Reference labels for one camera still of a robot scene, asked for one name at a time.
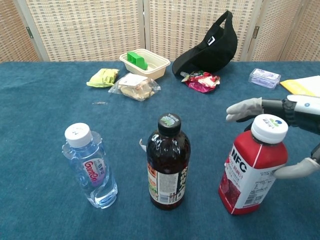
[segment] black bottle cap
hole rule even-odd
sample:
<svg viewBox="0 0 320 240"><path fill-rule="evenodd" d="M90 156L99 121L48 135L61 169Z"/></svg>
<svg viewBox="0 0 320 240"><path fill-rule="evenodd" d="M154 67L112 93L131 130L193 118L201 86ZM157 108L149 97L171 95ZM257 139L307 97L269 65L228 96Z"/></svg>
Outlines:
<svg viewBox="0 0 320 240"><path fill-rule="evenodd" d="M161 135L172 137L181 129L181 119L174 113L165 113L159 117L158 130Z"/></svg>

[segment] blue tablecloth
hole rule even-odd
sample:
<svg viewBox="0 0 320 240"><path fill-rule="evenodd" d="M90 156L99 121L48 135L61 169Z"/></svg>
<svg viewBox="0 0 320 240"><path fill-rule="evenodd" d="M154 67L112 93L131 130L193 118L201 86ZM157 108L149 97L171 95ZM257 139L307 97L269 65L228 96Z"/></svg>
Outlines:
<svg viewBox="0 0 320 240"><path fill-rule="evenodd" d="M118 68L119 77L127 73L120 62L0 64L0 239L319 239L319 172L277 180L260 209L248 215L230 215L218 196L233 140L249 124L227 123L226 108L288 94L280 85L248 82L251 71L302 78L318 75L319 62L231 62L217 73L221 84L210 94L180 83L169 66L157 80L162 90L143 102L86 86L100 68ZM139 146L164 112L182 118L191 142L185 199L172 211L152 205ZM85 199L61 153L65 129L77 122L104 138L119 190L107 209ZM288 163L309 157L319 141L291 127L284 141Z"/></svg>

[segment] hinge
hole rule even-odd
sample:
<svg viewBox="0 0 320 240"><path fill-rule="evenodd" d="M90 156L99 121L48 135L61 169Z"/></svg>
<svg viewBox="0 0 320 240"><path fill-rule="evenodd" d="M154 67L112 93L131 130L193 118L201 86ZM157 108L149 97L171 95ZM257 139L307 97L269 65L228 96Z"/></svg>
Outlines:
<svg viewBox="0 0 320 240"><path fill-rule="evenodd" d="M33 39L34 38L34 36L32 35L32 32L31 32L31 30L30 30L30 27L26 27L26 30L27 30L27 32L28 32L28 34L29 34L29 37L31 38L31 39Z"/></svg>
<svg viewBox="0 0 320 240"><path fill-rule="evenodd" d="M259 26L255 26L254 27L254 31L253 31L253 34L252 34L252 38L253 39L256 39L257 38L257 35L258 35L258 32L259 32Z"/></svg>

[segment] woven panel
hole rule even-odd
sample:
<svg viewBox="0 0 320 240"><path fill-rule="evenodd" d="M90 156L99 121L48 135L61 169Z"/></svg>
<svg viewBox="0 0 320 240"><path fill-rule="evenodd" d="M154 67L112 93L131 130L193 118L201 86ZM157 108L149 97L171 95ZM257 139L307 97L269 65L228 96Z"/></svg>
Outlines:
<svg viewBox="0 0 320 240"><path fill-rule="evenodd" d="M238 61L254 5L254 0L150 0L150 50L175 60L199 44L212 24L229 10L238 37L233 60Z"/></svg>
<svg viewBox="0 0 320 240"><path fill-rule="evenodd" d="M257 37L252 60L278 61L301 0L271 0Z"/></svg>
<svg viewBox="0 0 320 240"><path fill-rule="evenodd" d="M0 0L0 63L39 61L12 0Z"/></svg>
<svg viewBox="0 0 320 240"><path fill-rule="evenodd" d="M140 47L137 1L26 2L51 61L113 61Z"/></svg>
<svg viewBox="0 0 320 240"><path fill-rule="evenodd" d="M320 61L319 0L311 0L306 6L290 42L283 60Z"/></svg>

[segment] paper clip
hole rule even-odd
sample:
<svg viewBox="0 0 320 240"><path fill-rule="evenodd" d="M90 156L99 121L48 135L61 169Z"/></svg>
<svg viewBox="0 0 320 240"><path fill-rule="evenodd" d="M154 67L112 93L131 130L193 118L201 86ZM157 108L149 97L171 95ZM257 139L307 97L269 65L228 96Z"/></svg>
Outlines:
<svg viewBox="0 0 320 240"><path fill-rule="evenodd" d="M92 105L105 105L105 104L108 104L108 103L105 101L97 101L92 103Z"/></svg>

